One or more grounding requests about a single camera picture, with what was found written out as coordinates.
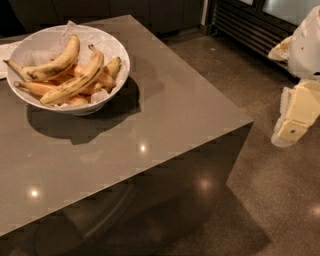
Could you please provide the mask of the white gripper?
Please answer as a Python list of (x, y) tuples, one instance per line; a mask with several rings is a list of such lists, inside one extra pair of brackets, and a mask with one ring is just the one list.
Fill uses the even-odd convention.
[[(314, 7), (289, 36), (273, 47), (268, 58), (287, 61), (291, 74), (301, 79), (320, 78), (320, 6)], [(297, 143), (320, 116), (320, 82), (302, 80), (281, 94), (280, 117), (271, 142), (277, 147)]]

